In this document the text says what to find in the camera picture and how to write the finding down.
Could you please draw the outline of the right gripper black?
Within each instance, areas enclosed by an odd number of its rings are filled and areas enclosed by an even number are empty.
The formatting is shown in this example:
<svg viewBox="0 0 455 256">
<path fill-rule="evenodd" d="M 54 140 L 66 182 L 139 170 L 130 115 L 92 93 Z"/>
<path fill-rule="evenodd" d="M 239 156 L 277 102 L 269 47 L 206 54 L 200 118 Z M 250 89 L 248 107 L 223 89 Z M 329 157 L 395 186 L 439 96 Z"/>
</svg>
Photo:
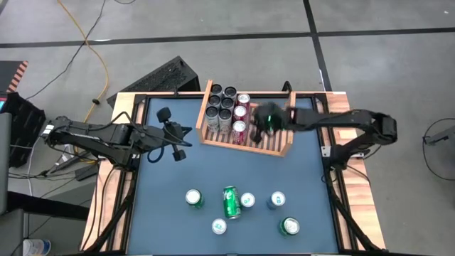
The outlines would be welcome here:
<svg viewBox="0 0 455 256">
<path fill-rule="evenodd" d="M 257 128 L 250 133 L 251 141 L 261 143 L 263 132 L 273 137 L 278 131 L 291 131 L 293 111 L 293 107 L 280 107 L 275 102 L 258 104 L 250 118 L 251 123 Z"/>
</svg>

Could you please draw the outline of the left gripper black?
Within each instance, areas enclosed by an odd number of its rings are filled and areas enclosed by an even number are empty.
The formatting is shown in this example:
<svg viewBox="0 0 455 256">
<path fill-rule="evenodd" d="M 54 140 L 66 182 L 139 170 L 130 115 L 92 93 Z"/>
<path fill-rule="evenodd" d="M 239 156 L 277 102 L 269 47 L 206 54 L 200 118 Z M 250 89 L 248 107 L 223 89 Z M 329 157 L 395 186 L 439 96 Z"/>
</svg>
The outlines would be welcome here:
<svg viewBox="0 0 455 256">
<path fill-rule="evenodd" d="M 161 143 L 162 146 L 193 146 L 191 143 L 184 141 L 185 132 L 182 130 L 182 126 L 176 122 L 165 121 L 162 129 L 154 138 Z M 184 150 L 175 150 L 173 153 L 175 161 L 182 161 L 186 158 Z"/>
</svg>

